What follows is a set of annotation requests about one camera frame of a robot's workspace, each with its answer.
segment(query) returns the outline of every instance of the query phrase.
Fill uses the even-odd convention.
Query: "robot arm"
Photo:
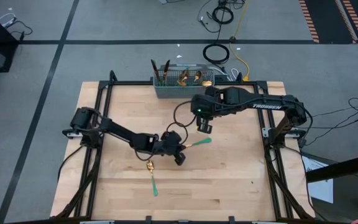
[[[191,112],[196,115],[198,131],[203,133],[211,133],[209,121],[213,118],[236,114],[247,108],[284,111],[280,124],[268,131],[268,144],[271,145],[283,145],[286,133],[306,122],[303,103],[292,95],[266,95],[233,86],[223,89],[211,86],[205,95],[195,95],[191,100]]]
[[[97,127],[92,127],[93,116],[97,116],[100,123]],[[180,166],[185,160],[185,155],[181,153],[185,146],[180,144],[181,137],[174,131],[164,132],[161,139],[158,134],[134,133],[121,125],[113,122],[110,118],[103,117],[92,108],[78,108],[70,123],[71,129],[63,130],[62,133],[69,137],[70,133],[82,134],[81,145],[96,148],[100,143],[100,136],[104,133],[110,134],[125,142],[135,150],[136,153],[148,155],[168,155],[174,156],[175,162]]]

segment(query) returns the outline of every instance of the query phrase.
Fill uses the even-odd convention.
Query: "gray basket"
[[[167,79],[163,80],[163,68],[164,65],[158,70],[160,82],[157,81],[156,77],[153,78],[153,84],[155,94],[157,98],[191,98],[195,94],[204,94],[205,87],[201,85],[202,81],[211,81],[212,86],[215,83],[214,72],[209,69],[206,65],[202,64],[172,64],[169,66],[167,72]],[[189,78],[185,80],[186,86],[180,86],[178,84],[179,75],[182,71],[188,68]],[[201,71],[202,76],[199,80],[195,80],[196,72]]]

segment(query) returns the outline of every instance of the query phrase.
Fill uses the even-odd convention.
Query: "wooden tabletop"
[[[98,82],[84,82],[77,106],[93,107],[97,87]],[[268,82],[268,89],[273,95],[285,94],[282,82]],[[174,107],[183,101],[159,100],[153,86],[114,86],[109,117],[135,133],[161,135],[173,122]],[[273,115],[278,124],[283,112],[275,111]],[[181,106],[177,112],[181,123],[188,123],[192,117],[190,104]],[[213,132],[209,135],[197,132],[195,124],[188,128],[187,143],[207,136],[212,138],[212,143],[185,150],[186,161],[182,166],[177,166],[172,156],[152,158],[157,197],[153,196],[146,163],[136,158],[128,143],[107,135],[92,219],[144,220],[151,215],[153,220],[221,221],[228,220],[228,216],[235,216],[237,221],[275,220],[257,110],[216,118],[210,124]],[[174,126],[172,130],[184,136],[182,128]],[[78,148],[79,142],[80,139],[69,140],[65,156]],[[298,149],[294,139],[287,139],[286,144]],[[61,212],[77,191],[84,156],[85,149],[63,167],[51,215]],[[282,149],[282,157],[288,189],[314,216],[308,204],[300,155]],[[277,189],[285,217],[282,193]],[[88,192],[81,214],[85,214],[87,201]]]

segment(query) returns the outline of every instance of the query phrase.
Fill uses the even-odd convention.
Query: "black metal frame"
[[[152,78],[150,79],[150,81],[118,81],[114,72],[111,71],[110,79],[108,81],[99,81],[98,93],[96,95],[95,109],[99,110],[100,106],[101,106],[103,91],[105,88],[107,88],[107,95],[106,95],[106,99],[105,99],[105,103],[104,103],[103,116],[108,115],[108,109],[109,109],[109,105],[110,105],[110,101],[111,101],[112,87],[114,85],[153,85],[153,82],[152,82]],[[254,92],[256,92],[256,93],[258,93],[259,90],[262,90],[263,93],[265,93],[265,94],[269,93],[269,91],[267,89],[266,81],[243,82],[241,78],[238,78],[236,82],[219,82],[218,81],[215,83],[215,85],[251,86],[254,89]],[[262,128],[266,127],[263,110],[257,109],[257,113],[258,113],[258,117],[259,117],[259,124],[260,124],[262,139],[265,140],[265,138],[263,137],[263,133],[262,133]],[[271,110],[267,111],[267,117],[268,117],[269,126],[271,128],[274,128],[275,122],[274,122],[273,113]],[[94,149],[94,150],[96,150],[96,156],[95,156],[95,160],[94,160],[94,164],[93,164],[93,168],[95,168],[95,170],[92,168],[91,172],[89,172],[89,167],[90,167],[90,160],[91,160],[93,149],[87,148],[87,150],[86,150],[84,164],[83,164],[83,170],[81,173],[80,188],[77,191],[77,193],[75,194],[75,196],[73,197],[73,199],[71,200],[71,202],[70,202],[70,203],[72,203],[71,206],[66,207],[64,209],[64,211],[62,211],[62,213],[60,213],[59,215],[57,215],[55,217],[51,217],[48,220],[37,220],[37,221],[19,222],[19,223],[21,223],[21,224],[25,224],[25,223],[79,223],[79,222],[83,222],[83,221],[90,221],[91,217],[92,217],[93,204],[94,204],[94,198],[95,198],[95,193],[96,193],[96,184],[97,184],[97,179],[98,179],[99,165],[100,165],[100,161],[101,161],[100,157],[101,157],[101,153],[102,153],[102,149],[103,149],[103,140],[104,140],[104,136],[101,136],[100,146],[98,148]],[[263,147],[264,147],[265,161],[266,161],[267,169],[269,170],[269,168],[273,167],[272,158],[270,156],[271,148],[270,148],[270,145],[267,143],[267,141],[264,141]],[[286,178],[285,178],[285,171],[284,171],[284,167],[283,167],[283,161],[282,161],[280,149],[274,149],[273,151],[275,153],[276,160],[277,160],[277,170],[278,170],[277,175],[278,175],[278,177],[275,177],[276,179],[273,178],[271,175],[268,175],[268,177],[269,177],[270,191],[272,194],[272,202],[273,202],[273,209],[274,209],[276,222],[335,224],[335,222],[323,222],[323,221],[311,220],[311,219],[307,219],[307,218],[305,218],[305,219],[293,218],[292,206],[291,206],[290,201],[296,202],[296,200],[295,200],[295,198],[293,198],[292,194],[288,191],[288,189],[286,189],[287,182],[286,182]],[[91,186],[90,186],[90,190],[89,190],[89,199],[88,199],[88,205],[86,208],[86,215],[80,216],[81,206],[83,203],[83,193],[88,188],[89,184],[91,184]],[[284,199],[284,203],[285,203],[287,217],[282,217],[282,215],[281,215],[282,213],[280,211],[280,204],[278,201],[278,193],[277,193],[276,184],[278,184],[278,186],[283,191],[283,199]],[[73,217],[68,217],[74,209],[75,209],[75,211],[74,211]],[[169,223],[169,224],[171,224],[171,223],[181,223],[181,222],[184,222],[184,223],[188,222],[188,223],[193,223],[193,224],[197,224],[197,223],[200,223],[200,224],[201,223],[202,224],[205,224],[205,223],[216,223],[216,224],[218,224],[218,223],[230,223],[230,224],[252,223],[252,222],[237,222],[237,221],[235,221],[234,217],[228,217],[228,221],[226,221],[226,222],[225,221],[219,221],[219,222],[152,221],[151,216],[147,216],[144,221],[141,221],[141,220],[115,220],[114,221],[114,223],[123,223],[123,224],[124,223],[145,223],[145,224],[151,224],[151,223],[161,223],[161,224],[167,223],[168,224]]]

